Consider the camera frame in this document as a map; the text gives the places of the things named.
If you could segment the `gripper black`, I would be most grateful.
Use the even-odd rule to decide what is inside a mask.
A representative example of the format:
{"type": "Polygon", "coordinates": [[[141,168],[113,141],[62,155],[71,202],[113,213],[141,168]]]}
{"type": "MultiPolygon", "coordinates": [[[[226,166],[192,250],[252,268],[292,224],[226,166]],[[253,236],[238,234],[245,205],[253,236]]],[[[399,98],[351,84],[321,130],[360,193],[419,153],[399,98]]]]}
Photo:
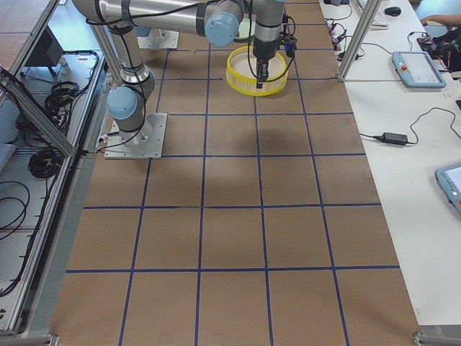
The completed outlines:
{"type": "Polygon", "coordinates": [[[261,89],[264,82],[269,78],[268,65],[269,61],[275,57],[279,48],[281,39],[263,41],[254,37],[253,55],[256,58],[256,88],[261,89]]]}

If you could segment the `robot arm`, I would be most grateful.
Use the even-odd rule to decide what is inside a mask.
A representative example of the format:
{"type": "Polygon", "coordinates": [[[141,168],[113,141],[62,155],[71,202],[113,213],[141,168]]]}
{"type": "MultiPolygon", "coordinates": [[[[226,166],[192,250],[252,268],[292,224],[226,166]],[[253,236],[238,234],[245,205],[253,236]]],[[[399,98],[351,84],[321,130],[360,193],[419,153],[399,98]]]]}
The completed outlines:
{"type": "Polygon", "coordinates": [[[238,34],[243,1],[75,1],[88,25],[107,32],[109,52],[119,63],[120,84],[107,98],[117,127],[106,147],[139,151],[153,141],[155,127],[147,103],[156,88],[150,61],[166,57],[168,42],[184,32],[217,46],[238,34]]]}
{"type": "Polygon", "coordinates": [[[254,16],[253,72],[260,89],[279,47],[284,10],[283,1],[126,1],[122,18],[132,25],[194,33],[225,47],[238,34],[243,16],[254,16]]]}

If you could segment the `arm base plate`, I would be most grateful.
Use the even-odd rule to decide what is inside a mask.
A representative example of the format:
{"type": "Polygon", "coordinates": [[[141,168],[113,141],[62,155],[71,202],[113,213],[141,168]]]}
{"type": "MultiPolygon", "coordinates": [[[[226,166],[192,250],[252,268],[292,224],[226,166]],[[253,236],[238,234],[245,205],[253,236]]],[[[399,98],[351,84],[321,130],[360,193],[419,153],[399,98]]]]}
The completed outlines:
{"type": "Polygon", "coordinates": [[[148,113],[141,131],[133,135],[119,132],[117,123],[112,121],[112,131],[118,132],[108,139],[108,149],[104,150],[105,159],[160,159],[163,153],[167,113],[148,113]]]}
{"type": "Polygon", "coordinates": [[[176,50],[179,32],[152,29],[146,36],[138,36],[141,50],[176,50]]]}

